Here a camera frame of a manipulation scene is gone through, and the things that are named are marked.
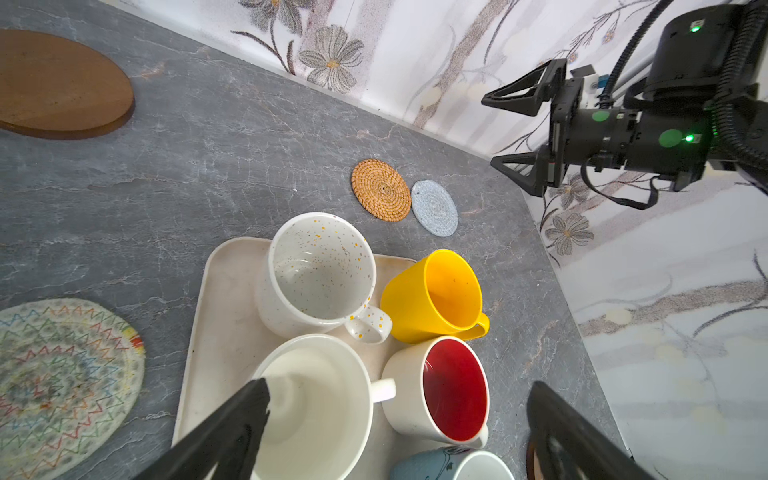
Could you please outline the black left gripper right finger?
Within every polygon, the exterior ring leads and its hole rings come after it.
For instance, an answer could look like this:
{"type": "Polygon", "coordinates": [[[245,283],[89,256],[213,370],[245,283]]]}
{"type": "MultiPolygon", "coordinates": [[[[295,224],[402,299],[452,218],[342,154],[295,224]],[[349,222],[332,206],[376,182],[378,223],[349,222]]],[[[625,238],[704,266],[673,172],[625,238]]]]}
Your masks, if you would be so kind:
{"type": "Polygon", "coordinates": [[[653,479],[545,382],[532,384],[526,411],[538,479],[653,479]]]}

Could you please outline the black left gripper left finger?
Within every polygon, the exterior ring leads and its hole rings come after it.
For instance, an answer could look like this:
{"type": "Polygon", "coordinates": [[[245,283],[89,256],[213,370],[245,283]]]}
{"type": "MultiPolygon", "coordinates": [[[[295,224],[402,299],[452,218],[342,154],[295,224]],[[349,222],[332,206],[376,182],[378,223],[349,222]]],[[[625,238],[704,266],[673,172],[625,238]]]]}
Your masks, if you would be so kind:
{"type": "Polygon", "coordinates": [[[269,419],[269,402],[267,381],[249,381],[137,477],[249,479],[269,419]]]}

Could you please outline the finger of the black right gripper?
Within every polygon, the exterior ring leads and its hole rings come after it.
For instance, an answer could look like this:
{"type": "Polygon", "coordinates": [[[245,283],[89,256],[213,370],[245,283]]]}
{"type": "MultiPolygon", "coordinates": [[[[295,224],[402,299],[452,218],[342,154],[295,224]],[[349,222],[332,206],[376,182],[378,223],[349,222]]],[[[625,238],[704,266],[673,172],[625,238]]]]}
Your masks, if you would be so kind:
{"type": "Polygon", "coordinates": [[[505,175],[530,196],[543,197],[548,187],[547,149],[495,156],[490,165],[505,175]]]}
{"type": "Polygon", "coordinates": [[[565,82],[567,61],[553,59],[505,86],[486,93],[481,104],[535,117],[544,102],[554,99],[565,82]]]}

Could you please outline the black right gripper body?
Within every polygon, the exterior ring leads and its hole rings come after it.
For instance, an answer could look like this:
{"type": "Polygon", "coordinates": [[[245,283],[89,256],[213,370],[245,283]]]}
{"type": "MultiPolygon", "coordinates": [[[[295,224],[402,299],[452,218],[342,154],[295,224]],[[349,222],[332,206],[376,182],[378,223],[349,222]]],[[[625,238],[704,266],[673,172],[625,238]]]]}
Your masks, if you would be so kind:
{"type": "Polygon", "coordinates": [[[582,79],[559,80],[552,88],[545,179],[559,186],[571,165],[621,169],[628,161],[636,112],[581,106],[582,79]]]}

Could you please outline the grey blue woven coaster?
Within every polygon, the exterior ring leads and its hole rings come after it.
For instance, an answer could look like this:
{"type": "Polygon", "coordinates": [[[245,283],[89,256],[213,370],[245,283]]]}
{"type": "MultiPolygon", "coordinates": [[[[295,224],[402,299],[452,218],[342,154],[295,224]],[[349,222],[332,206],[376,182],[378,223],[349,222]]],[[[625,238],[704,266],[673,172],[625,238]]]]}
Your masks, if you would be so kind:
{"type": "Polygon", "coordinates": [[[416,182],[411,189],[412,210],[431,234],[449,237],[458,227],[458,211],[447,190],[433,180],[416,182]]]}

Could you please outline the woven rattan round coaster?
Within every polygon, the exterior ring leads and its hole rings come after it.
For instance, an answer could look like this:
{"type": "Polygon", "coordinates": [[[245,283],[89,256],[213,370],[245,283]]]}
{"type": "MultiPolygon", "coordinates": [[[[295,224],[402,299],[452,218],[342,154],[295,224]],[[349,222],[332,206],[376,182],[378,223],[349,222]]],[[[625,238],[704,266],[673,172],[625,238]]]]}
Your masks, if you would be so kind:
{"type": "Polygon", "coordinates": [[[359,162],[352,171],[351,186],[362,207],[380,220],[399,222],[411,210],[408,185],[392,166],[381,160],[359,162]]]}

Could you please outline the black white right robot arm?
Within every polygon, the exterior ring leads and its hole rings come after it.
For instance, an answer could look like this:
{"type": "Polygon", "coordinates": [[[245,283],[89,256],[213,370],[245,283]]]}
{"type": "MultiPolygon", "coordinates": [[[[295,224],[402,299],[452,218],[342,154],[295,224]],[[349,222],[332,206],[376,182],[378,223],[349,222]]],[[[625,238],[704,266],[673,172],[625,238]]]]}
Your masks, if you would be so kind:
{"type": "Polygon", "coordinates": [[[552,59],[483,97],[487,107],[535,116],[550,107],[549,135],[528,153],[491,164],[541,197],[567,169],[582,176],[605,169],[644,172],[680,191],[707,168],[736,171],[767,186],[767,105],[757,76],[767,46],[763,1],[687,12],[664,28],[648,75],[625,92],[616,82],[645,33],[666,8],[656,5],[628,42],[592,108],[584,106],[586,70],[552,59]]]}

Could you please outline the glossy amber round coaster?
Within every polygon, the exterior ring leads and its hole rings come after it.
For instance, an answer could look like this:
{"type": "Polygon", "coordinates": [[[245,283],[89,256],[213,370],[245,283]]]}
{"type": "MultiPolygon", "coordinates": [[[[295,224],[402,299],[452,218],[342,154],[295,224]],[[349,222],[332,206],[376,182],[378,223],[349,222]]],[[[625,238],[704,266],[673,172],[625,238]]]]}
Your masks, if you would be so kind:
{"type": "Polygon", "coordinates": [[[529,440],[526,447],[526,478],[528,480],[537,480],[537,457],[534,443],[529,440]]]}

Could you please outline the colourful woven round coaster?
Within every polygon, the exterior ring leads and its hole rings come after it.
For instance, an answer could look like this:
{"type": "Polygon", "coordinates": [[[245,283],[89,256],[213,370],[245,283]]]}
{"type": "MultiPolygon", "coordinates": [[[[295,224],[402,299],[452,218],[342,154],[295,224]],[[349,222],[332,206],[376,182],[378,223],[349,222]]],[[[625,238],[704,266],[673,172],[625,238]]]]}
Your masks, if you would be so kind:
{"type": "Polygon", "coordinates": [[[1,476],[55,479],[120,427],[145,372],[136,329],[77,298],[1,312],[1,476]]]}

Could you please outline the dark wooden round coaster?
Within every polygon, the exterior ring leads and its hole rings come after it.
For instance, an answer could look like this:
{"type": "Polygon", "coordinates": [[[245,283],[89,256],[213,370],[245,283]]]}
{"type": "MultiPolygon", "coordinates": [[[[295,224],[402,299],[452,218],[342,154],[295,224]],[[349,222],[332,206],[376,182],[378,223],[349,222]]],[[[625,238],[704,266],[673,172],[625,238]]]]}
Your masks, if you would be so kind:
{"type": "Polygon", "coordinates": [[[55,35],[1,31],[1,128],[52,140],[111,133],[135,110],[128,76],[98,51],[55,35]]]}

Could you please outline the plain white mug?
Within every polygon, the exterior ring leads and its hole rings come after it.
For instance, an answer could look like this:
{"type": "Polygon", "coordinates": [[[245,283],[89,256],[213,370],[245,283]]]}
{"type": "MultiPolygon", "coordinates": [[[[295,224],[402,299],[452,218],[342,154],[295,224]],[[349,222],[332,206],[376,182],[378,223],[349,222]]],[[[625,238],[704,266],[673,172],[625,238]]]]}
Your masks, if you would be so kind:
{"type": "Polygon", "coordinates": [[[254,479],[344,479],[367,444],[374,405],[393,399],[393,379],[373,381],[360,356],[325,334],[291,339],[257,368],[269,418],[254,479]]]}

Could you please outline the white mug red inside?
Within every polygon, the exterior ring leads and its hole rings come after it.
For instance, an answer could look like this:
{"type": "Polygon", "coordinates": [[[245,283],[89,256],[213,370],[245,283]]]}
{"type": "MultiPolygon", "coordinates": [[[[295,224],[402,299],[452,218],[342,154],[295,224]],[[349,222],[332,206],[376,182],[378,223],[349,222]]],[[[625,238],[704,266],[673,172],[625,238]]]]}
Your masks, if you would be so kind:
{"type": "Polygon", "coordinates": [[[396,395],[383,403],[391,427],[405,436],[483,448],[490,392],[483,366],[464,341],[443,336],[393,354],[382,377],[396,395]]]}

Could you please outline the yellow mug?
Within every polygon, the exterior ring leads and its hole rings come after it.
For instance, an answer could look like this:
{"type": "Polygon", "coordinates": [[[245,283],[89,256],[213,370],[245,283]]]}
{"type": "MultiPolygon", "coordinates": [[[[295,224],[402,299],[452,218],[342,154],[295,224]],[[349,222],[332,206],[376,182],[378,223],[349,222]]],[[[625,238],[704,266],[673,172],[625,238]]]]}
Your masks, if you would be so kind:
{"type": "Polygon", "coordinates": [[[490,330],[474,270],[447,249],[434,251],[394,277],[383,290],[380,308],[392,320],[391,335],[403,343],[445,335],[470,341],[490,330]]]}

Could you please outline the speckled white mug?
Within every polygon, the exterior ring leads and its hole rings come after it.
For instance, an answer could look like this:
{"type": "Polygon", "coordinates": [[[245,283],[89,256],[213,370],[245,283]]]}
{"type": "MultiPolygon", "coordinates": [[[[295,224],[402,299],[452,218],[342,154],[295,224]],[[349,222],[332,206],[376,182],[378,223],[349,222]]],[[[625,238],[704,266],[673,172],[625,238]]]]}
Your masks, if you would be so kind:
{"type": "Polygon", "coordinates": [[[285,339],[343,326],[353,339],[378,345],[393,323],[372,305],[376,281],[374,254],[353,225],[329,213],[304,213],[272,239],[255,305],[262,323],[285,339]]]}

